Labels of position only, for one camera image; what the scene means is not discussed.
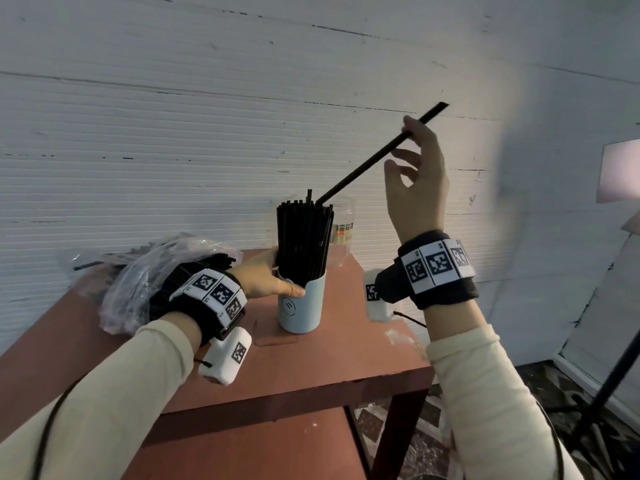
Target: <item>sleeve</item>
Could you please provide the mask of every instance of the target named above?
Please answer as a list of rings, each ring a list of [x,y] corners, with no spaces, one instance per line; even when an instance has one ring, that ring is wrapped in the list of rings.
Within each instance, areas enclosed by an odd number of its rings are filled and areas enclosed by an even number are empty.
[[[185,334],[162,320],[85,377],[60,407],[41,480],[116,480],[129,466],[169,399],[193,368]],[[0,479],[31,476],[48,404],[0,444]]]
[[[557,478],[551,430],[491,325],[432,342],[427,354],[468,480]],[[564,478],[582,479],[562,451]]]

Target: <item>black pole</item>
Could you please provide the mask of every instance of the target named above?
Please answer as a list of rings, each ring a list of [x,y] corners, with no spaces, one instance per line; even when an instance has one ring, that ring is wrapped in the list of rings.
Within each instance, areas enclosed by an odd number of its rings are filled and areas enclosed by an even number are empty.
[[[449,104],[440,101],[426,113],[424,113],[418,121],[421,123],[427,124],[430,120],[434,119],[439,113],[441,113],[444,108],[449,106]],[[340,182],[336,184],[329,192],[325,193],[322,197],[316,200],[316,203],[323,204],[327,200],[331,199],[336,193],[340,192],[347,185],[352,183],[357,177],[361,176],[364,172],[366,172],[373,165],[378,163],[382,158],[386,157],[391,150],[395,150],[397,146],[402,143],[404,140],[409,138],[411,133],[409,131],[403,131],[398,136],[393,138],[393,140],[389,141],[388,144],[384,145],[379,151],[377,151],[372,157],[366,160],[362,165],[357,167],[354,171],[344,177]]]
[[[582,412],[580,420],[576,423],[573,431],[566,441],[566,449],[569,453],[577,448],[577,444],[580,443],[581,437],[592,425],[598,412],[615,392],[617,387],[620,385],[620,382],[622,382],[627,375],[629,369],[633,367],[638,356],[640,356],[640,330],[638,330],[636,336],[628,345],[624,354],[622,354],[622,357],[620,357],[619,361],[613,367],[609,377],[604,381],[604,384],[593,398],[593,401],[587,406],[585,411]]]

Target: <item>forearm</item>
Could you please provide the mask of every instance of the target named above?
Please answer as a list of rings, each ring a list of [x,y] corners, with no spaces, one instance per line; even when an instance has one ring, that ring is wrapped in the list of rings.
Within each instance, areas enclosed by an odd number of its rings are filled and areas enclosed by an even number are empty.
[[[42,480],[119,479],[193,368],[186,315],[143,327],[71,392],[49,437]],[[0,445],[0,479],[26,479],[49,413],[44,407]]]
[[[425,320],[436,340],[427,352],[466,478],[555,478],[551,430],[475,301],[431,308]],[[582,478],[565,451],[564,470]]]

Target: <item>baseboard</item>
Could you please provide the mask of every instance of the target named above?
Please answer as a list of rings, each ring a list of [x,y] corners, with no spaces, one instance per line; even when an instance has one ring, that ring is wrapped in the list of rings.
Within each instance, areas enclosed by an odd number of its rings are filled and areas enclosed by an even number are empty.
[[[553,358],[556,367],[569,376],[578,386],[582,387],[590,395],[596,395],[602,384],[588,375],[576,364],[569,362],[560,354],[556,354]],[[622,402],[615,397],[610,397],[605,407],[620,418],[629,428],[640,434],[640,415],[631,411]]]

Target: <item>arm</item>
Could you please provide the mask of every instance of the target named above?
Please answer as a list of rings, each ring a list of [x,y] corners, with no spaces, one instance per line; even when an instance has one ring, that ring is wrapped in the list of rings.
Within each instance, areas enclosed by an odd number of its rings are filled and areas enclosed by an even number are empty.
[[[274,248],[230,271],[247,298],[304,294],[271,275],[275,255]],[[55,418],[41,479],[119,479],[192,370],[201,338],[194,320],[172,312],[140,328],[92,370]],[[31,478],[42,430],[56,401],[0,444],[0,480]]]
[[[444,229],[449,186],[434,133],[409,117],[404,124],[421,154],[393,151],[412,167],[385,162],[388,211],[402,243]],[[401,175],[409,177],[412,186],[405,186]],[[476,301],[430,306],[424,320],[432,340],[427,352],[440,380],[466,478],[556,478],[556,449],[547,421]],[[564,447],[562,451],[564,478],[581,479]]]

